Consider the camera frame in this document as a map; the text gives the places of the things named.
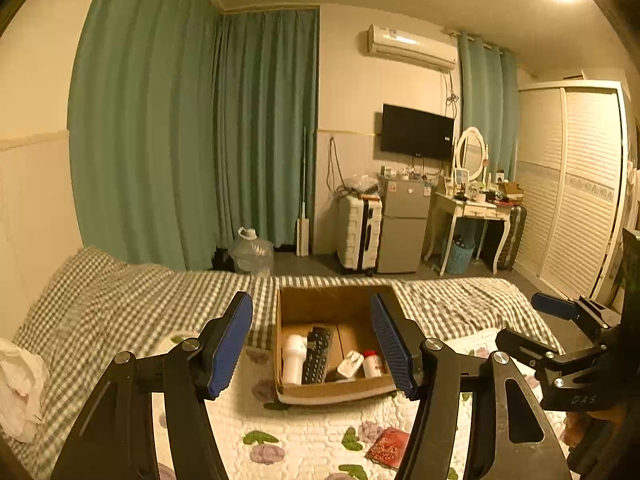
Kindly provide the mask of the person's right hand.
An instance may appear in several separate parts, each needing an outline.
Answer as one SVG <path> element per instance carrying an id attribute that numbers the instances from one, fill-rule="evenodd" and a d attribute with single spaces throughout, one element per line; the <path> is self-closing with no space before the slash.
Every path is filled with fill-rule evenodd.
<path id="1" fill-rule="evenodd" d="M 582 442 L 587 428 L 593 420 L 605 420 L 619 427 L 627 414 L 627 405 L 618 404 L 614 408 L 597 412 L 567 412 L 560 440 L 569 448 L 576 448 Z"/>

